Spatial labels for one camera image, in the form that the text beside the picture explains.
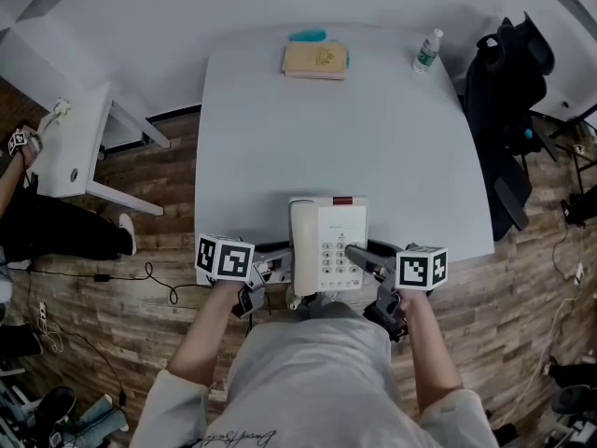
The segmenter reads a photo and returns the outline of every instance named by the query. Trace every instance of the water bottle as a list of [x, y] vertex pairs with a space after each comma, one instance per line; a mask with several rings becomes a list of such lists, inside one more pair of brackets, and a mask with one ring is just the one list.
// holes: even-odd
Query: water bottle
[[425, 39], [423, 46], [419, 50], [417, 58], [415, 58], [414, 62], [412, 63], [412, 69], [414, 71], [416, 71], [417, 73], [424, 73], [426, 71], [429, 71], [431, 63], [433, 63], [433, 61], [437, 57], [437, 52], [439, 51], [440, 43], [439, 40], [442, 36], [444, 36], [444, 33], [438, 28], [436, 28], [433, 31], [433, 34]]

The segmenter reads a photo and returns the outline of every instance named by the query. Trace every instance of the black and white marker cube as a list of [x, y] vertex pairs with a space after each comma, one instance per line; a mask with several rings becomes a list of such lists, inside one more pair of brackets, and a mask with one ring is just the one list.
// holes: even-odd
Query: black and white marker cube
[[248, 281], [255, 246], [226, 236], [199, 234], [195, 268], [213, 279]]
[[415, 246], [396, 254], [396, 288], [431, 290], [447, 280], [447, 248]]
[[24, 130], [17, 130], [8, 140], [8, 154], [14, 156], [17, 148], [27, 144], [27, 133]]

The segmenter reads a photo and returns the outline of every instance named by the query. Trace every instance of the white table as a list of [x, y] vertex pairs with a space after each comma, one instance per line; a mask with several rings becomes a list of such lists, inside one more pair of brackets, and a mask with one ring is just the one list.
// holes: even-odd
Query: white table
[[88, 193], [138, 211], [163, 215], [162, 207], [97, 183], [93, 176], [108, 114], [126, 126], [136, 126], [161, 147], [170, 147], [170, 141], [114, 101], [110, 83], [69, 103], [71, 110], [60, 124], [51, 119], [51, 113], [39, 123], [44, 150], [29, 170], [39, 175], [37, 192], [54, 198]]
[[441, 61], [418, 75], [424, 35], [327, 26], [348, 45], [345, 81], [286, 78], [296, 27], [236, 34], [210, 54], [203, 92], [195, 232], [288, 239], [288, 200], [369, 198], [369, 237], [493, 252], [487, 196], [463, 110]]

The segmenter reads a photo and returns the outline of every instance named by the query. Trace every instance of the gray shirt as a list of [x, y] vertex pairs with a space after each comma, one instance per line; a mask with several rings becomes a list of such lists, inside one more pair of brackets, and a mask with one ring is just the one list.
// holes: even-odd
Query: gray shirt
[[470, 390], [428, 407], [419, 424], [405, 415], [387, 333], [365, 319], [255, 327], [230, 369], [228, 406], [209, 427], [207, 399], [207, 387], [160, 372], [131, 447], [497, 447]]

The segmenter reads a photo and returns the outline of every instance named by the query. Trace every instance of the book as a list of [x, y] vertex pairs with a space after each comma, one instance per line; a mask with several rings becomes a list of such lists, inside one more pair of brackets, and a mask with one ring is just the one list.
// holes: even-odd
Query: book
[[292, 41], [282, 71], [287, 77], [345, 79], [346, 45], [335, 41]]

